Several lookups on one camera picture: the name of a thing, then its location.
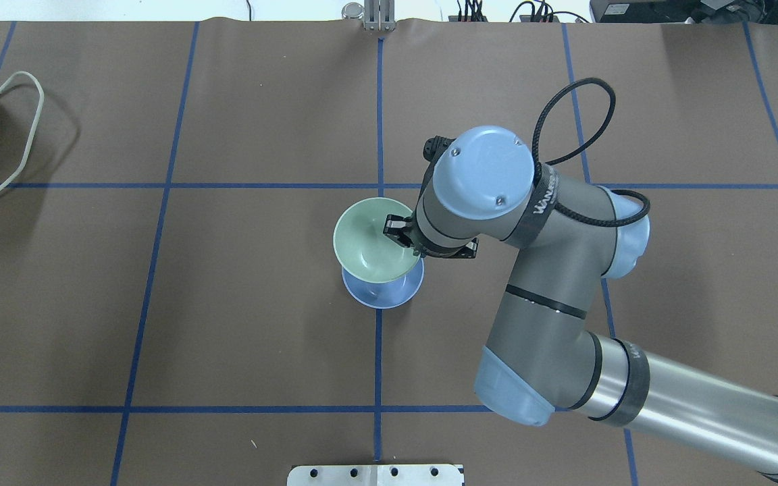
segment blue bowl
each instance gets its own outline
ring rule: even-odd
[[[372,284],[356,279],[344,269],[340,273],[346,291],[350,292],[350,295],[358,300],[359,304],[367,305],[370,308],[392,308],[404,304],[419,291],[425,276],[425,264],[422,259],[419,259],[408,273],[385,284]]]

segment metal bracket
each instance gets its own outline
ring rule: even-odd
[[[298,466],[287,486],[463,486],[463,471],[456,464]]]
[[[395,30],[395,0],[365,0],[365,30]]]

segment white cable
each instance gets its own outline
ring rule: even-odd
[[[38,82],[38,79],[35,78],[32,74],[29,74],[25,71],[17,71],[16,73],[13,73],[10,75],[8,79],[5,80],[4,83],[2,83],[2,86],[0,86],[0,95],[8,89],[8,86],[10,86],[11,81],[14,80],[14,78],[18,75],[24,75],[30,78],[32,81],[34,81],[35,87],[38,88],[38,108],[34,111],[34,120],[32,120],[32,127],[28,129],[28,140],[26,140],[26,148],[22,151],[22,159],[20,160],[20,165],[16,170],[13,172],[13,174],[10,175],[9,178],[5,179],[2,184],[0,184],[0,192],[4,190],[5,187],[8,186],[8,184],[11,184],[14,179],[16,179],[16,176],[18,176],[24,167],[26,166],[26,161],[28,160],[28,151],[32,148],[32,141],[34,141],[34,132],[38,128],[38,121],[41,120],[41,108],[44,107],[44,88],[41,87],[41,83]]]

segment silver cylinder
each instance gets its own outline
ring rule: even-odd
[[[602,371],[599,381],[590,399],[577,409],[589,417],[604,417],[614,410],[623,390],[626,389],[626,379],[629,374],[629,363],[623,347],[614,339],[599,336],[602,345]]]
[[[634,431],[778,474],[778,398],[648,354],[650,391]]]

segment brown table surface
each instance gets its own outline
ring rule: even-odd
[[[509,247],[428,259],[419,295],[375,312],[330,239],[356,200],[415,203],[426,138],[529,139],[554,92],[600,77],[611,128],[560,169],[654,206],[588,328],[778,394],[778,27],[4,22],[0,83],[21,69],[47,104],[0,196],[0,484],[269,485],[374,460],[463,464],[470,485],[768,484],[579,414],[485,411]],[[35,101],[0,98],[0,181]],[[542,156],[604,109],[595,87],[562,102]]]

